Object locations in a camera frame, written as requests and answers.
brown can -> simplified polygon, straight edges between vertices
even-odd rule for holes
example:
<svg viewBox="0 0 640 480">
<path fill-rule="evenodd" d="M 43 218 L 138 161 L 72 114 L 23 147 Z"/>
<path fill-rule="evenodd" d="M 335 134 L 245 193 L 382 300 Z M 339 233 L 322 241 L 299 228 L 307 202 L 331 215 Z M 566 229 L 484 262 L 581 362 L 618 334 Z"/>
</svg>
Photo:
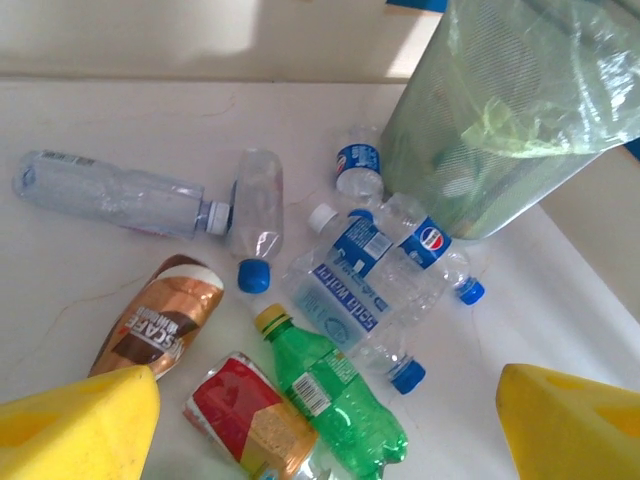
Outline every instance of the brown can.
<svg viewBox="0 0 640 480">
<path fill-rule="evenodd" d="M 89 376 L 148 365 L 159 379 L 178 363 L 223 293 L 220 278 L 202 263 L 184 255 L 167 259 L 120 315 Z"/>
</svg>

white bottle cap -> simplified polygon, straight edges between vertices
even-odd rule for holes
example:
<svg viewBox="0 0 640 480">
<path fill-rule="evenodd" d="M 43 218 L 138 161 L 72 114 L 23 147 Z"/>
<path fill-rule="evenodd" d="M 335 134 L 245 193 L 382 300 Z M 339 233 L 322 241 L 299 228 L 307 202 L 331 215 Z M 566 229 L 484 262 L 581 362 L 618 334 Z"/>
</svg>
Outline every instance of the white bottle cap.
<svg viewBox="0 0 640 480">
<path fill-rule="evenodd" d="M 329 223 L 331 219 L 336 215 L 338 215 L 338 212 L 336 212 L 326 203 L 321 203 L 309 216 L 309 220 L 307 220 L 307 223 L 314 232 L 320 233 L 325 225 Z"/>
<path fill-rule="evenodd" d="M 209 208 L 209 219 L 207 220 L 207 232 L 213 235 L 224 235 L 227 233 L 229 222 L 229 211 L 231 207 L 224 202 L 211 202 Z"/>
</svg>

water bottle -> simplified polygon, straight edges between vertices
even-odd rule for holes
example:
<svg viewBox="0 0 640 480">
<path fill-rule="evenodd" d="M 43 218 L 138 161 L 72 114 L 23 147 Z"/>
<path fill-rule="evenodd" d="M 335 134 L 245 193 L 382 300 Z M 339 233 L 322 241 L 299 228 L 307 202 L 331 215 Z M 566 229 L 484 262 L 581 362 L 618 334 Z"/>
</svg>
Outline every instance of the water bottle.
<svg viewBox="0 0 640 480">
<path fill-rule="evenodd" d="M 268 150 L 247 150 L 238 167 L 232 193 L 232 220 L 227 244 L 238 260 L 238 287 L 265 292 L 271 282 L 269 262 L 284 237 L 282 165 Z"/>
<path fill-rule="evenodd" d="M 379 204 L 384 193 L 378 140 L 376 128 L 354 126 L 341 136 L 338 147 L 336 188 L 364 205 Z"/>
<path fill-rule="evenodd" d="M 280 390 L 347 470 L 361 480 L 380 480 L 385 465 L 404 460 L 402 426 L 327 338 L 296 328 L 277 304 L 255 325 L 272 345 Z"/>
<path fill-rule="evenodd" d="M 344 217 L 321 204 L 309 217 L 309 226 L 322 237 L 318 257 L 343 257 L 403 323 L 420 322 L 442 296 L 442 282 L 416 269 L 403 250 L 393 248 L 393 239 L 378 229 L 370 212 L 354 210 Z"/>
<path fill-rule="evenodd" d="M 344 258 L 318 263 L 316 257 L 311 251 L 291 263 L 285 293 L 356 366 L 385 376 L 403 395 L 411 392 L 425 370 L 407 353 L 393 310 Z"/>
<path fill-rule="evenodd" d="M 13 191 L 40 207 L 147 233 L 192 239 L 198 230 L 227 231 L 229 205 L 204 201 L 200 185 L 49 150 L 21 159 Z"/>
<path fill-rule="evenodd" d="M 394 194 L 380 208 L 380 228 L 397 243 L 394 251 L 405 258 L 406 268 L 416 275 L 427 272 L 451 287 L 466 305 L 482 298 L 484 287 L 471 276 L 467 252 L 452 243 L 417 200 Z"/>
</svg>

yellow plastic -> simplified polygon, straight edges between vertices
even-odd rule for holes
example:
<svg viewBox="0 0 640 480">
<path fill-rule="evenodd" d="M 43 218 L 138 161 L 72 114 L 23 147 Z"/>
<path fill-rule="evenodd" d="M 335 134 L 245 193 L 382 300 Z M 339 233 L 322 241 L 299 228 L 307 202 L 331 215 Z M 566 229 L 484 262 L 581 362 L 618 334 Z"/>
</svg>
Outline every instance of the yellow plastic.
<svg viewBox="0 0 640 480">
<path fill-rule="evenodd" d="M 640 394 L 513 364 L 496 405 L 521 480 L 640 479 Z"/>
<path fill-rule="evenodd" d="M 139 479 L 159 412 L 146 366 L 0 405 L 0 480 Z"/>
</svg>

green soda bottle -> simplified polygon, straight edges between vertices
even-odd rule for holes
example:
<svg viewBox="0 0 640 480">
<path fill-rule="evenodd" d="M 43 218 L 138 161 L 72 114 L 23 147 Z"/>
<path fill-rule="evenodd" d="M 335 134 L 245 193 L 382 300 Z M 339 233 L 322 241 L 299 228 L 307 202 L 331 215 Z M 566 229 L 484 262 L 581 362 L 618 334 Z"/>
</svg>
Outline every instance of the green soda bottle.
<svg viewBox="0 0 640 480">
<path fill-rule="evenodd" d="M 280 389 L 358 479 L 382 478 L 407 453 L 407 434 L 351 362 L 322 335 L 295 327 L 274 304 L 255 319 L 273 345 Z"/>
</svg>

